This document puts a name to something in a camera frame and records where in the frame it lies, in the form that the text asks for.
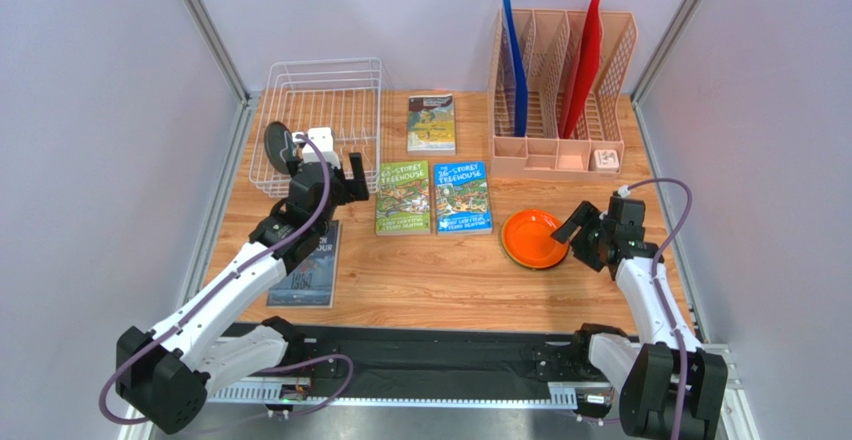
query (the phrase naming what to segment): wooden tabletop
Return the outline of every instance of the wooden tabletop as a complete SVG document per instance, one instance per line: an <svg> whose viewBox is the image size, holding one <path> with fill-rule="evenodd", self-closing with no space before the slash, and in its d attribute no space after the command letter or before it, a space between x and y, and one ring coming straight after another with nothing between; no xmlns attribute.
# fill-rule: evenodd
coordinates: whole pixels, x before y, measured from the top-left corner
<svg viewBox="0 0 852 440"><path fill-rule="evenodd" d="M409 156L405 118L408 97L417 93L430 92L384 93L383 161L429 160L430 165L488 162L483 92L455 93L456 156ZM263 295L240 320L259 322L277 315L301 324L527 332L573 332L590 322L635 334L627 301L606 270L595 272L569 256L556 268L532 271L510 261L498 243L498 232L513 212L540 208L564 220L581 201L589 200L605 209L613 190L650 176L636 117L626 95L620 99L618 112L625 143L618 179L546 182L489 177L494 213L491 235L378 237L374 198L340 207L335 218L341 221L343 238L333 308L271 308ZM233 260L275 202L248 178L257 125L255 119L205 283ZM655 189L637 189L631 198L646 202L646 238L659 244L666 228ZM684 318L689 318L671 250L665 257L672 292Z"/></svg>

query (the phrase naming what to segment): dish rack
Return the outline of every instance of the dish rack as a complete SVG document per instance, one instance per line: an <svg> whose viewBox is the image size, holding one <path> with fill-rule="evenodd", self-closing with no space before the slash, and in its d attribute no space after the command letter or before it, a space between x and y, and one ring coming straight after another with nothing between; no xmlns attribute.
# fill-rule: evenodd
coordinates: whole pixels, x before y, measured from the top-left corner
<svg viewBox="0 0 852 440"><path fill-rule="evenodd" d="M290 177L272 167L263 148L266 126L277 121L293 133L331 127L346 177L352 178L349 154L361 153L367 186L375 193L381 164L381 97L378 58L273 64L260 99L249 180L272 198L287 196Z"/></svg>
<svg viewBox="0 0 852 440"><path fill-rule="evenodd" d="M557 124L562 92L580 44L586 12L512 9L512 15L529 87L527 136L512 136L513 125L502 85L501 11L497 16L488 84L491 175L539 180L617 176L623 165L624 142L616 109L638 37L633 15L601 12L600 67L586 100L584 115L568 139L558 138ZM590 162L596 150L614 150L619 161L618 171L591 171Z"/></svg>

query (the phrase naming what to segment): white wall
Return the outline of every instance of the white wall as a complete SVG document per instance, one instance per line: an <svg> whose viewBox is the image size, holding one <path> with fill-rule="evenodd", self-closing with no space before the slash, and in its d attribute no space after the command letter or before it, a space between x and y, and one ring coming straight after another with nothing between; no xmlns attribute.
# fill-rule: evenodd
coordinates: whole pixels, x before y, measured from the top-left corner
<svg viewBox="0 0 852 440"><path fill-rule="evenodd" d="M849 436L850 12L704 0L642 108L694 188L683 251L766 439Z"/></svg>
<svg viewBox="0 0 852 440"><path fill-rule="evenodd" d="M515 7L585 9L589 0L512 0ZM393 87L485 90L500 0L204 0L251 90L281 60L377 56ZM639 43L631 91L681 0L601 0L630 10Z"/></svg>
<svg viewBox="0 0 852 440"><path fill-rule="evenodd" d="M115 341L175 306L236 102L182 0L0 25L0 436L115 438Z"/></svg>

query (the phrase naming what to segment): white wire dish rack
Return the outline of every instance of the white wire dish rack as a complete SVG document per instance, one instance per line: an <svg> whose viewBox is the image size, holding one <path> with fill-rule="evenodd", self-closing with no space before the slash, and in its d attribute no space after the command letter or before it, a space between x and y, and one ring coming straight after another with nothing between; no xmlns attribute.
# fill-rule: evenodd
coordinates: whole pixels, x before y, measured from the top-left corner
<svg viewBox="0 0 852 440"><path fill-rule="evenodd" d="M249 180L272 198L287 196L290 177L272 167L263 148L266 126L278 121L294 133L331 127L346 177L352 178L349 154L361 153L367 186L375 193L381 164L381 97L378 58L275 63L260 99Z"/></svg>

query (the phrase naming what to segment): orange plate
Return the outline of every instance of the orange plate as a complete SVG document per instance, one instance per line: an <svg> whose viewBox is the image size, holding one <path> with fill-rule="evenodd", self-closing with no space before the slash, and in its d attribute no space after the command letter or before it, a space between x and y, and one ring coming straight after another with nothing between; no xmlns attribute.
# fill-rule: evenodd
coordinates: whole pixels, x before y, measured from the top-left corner
<svg viewBox="0 0 852 440"><path fill-rule="evenodd" d="M503 224L500 244L512 260L534 269L559 265L568 255L568 245L550 238L562 223L543 210L521 210Z"/></svg>

